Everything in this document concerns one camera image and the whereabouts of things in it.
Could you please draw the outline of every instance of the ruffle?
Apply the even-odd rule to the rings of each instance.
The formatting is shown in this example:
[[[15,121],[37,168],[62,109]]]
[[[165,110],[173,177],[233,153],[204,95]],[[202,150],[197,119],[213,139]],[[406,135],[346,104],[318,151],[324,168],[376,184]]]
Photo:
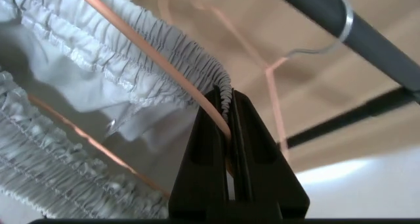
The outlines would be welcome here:
[[[102,1],[201,92],[218,86],[222,115],[227,120],[232,88],[219,61],[179,29],[130,0]],[[79,67],[102,72],[107,80],[124,88],[137,110],[162,102],[183,107],[195,105],[185,90],[84,0],[0,0],[0,5]]]
[[[0,192],[49,217],[166,218],[167,200],[88,157],[0,72]]]

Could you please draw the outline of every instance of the silver hook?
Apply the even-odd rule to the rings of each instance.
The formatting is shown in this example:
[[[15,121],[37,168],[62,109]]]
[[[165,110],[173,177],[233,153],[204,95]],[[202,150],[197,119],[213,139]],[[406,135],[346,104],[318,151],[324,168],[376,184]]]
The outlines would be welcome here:
[[[329,51],[333,50],[334,48],[336,48],[336,46],[338,46],[338,44],[344,42],[346,40],[346,38],[348,37],[348,35],[350,34],[350,31],[352,29],[352,25],[353,25],[353,18],[354,18],[354,14],[353,14],[353,8],[350,4],[350,2],[348,0],[341,0],[343,2],[343,5],[345,6],[346,9],[346,22],[343,28],[343,31],[341,32],[340,36],[337,38],[337,40],[332,43],[331,45],[328,45],[327,47],[321,48],[321,49],[316,49],[316,50],[312,50],[312,49],[293,49],[292,51],[290,51],[289,53],[286,54],[287,58],[291,58],[293,55],[302,53],[302,54],[324,54],[324,53],[328,53]]]

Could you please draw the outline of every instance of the clothing rack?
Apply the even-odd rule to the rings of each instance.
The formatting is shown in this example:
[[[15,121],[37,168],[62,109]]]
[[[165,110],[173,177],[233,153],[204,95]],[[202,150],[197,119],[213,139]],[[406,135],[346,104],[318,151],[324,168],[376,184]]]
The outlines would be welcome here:
[[[285,0],[330,34],[338,37],[345,23],[341,0]],[[401,85],[365,105],[287,138],[289,147],[301,145],[371,116],[378,116],[413,101],[420,103],[420,66],[354,12],[344,44]]]

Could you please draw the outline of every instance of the hanger bar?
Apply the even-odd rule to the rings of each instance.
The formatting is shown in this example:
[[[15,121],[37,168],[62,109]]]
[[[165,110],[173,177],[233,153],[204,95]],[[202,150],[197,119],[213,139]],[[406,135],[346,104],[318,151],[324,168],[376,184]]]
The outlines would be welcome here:
[[[285,0],[335,37],[343,30],[346,12],[341,0]],[[420,92],[420,66],[354,13],[345,45],[415,93]]]
[[[334,117],[326,122],[315,125],[287,139],[289,148],[301,145],[309,140],[321,137],[337,129],[341,129],[364,119],[379,116],[391,110],[405,106],[415,100],[411,92],[403,87],[394,89],[380,95],[365,104],[358,106],[344,114]]]

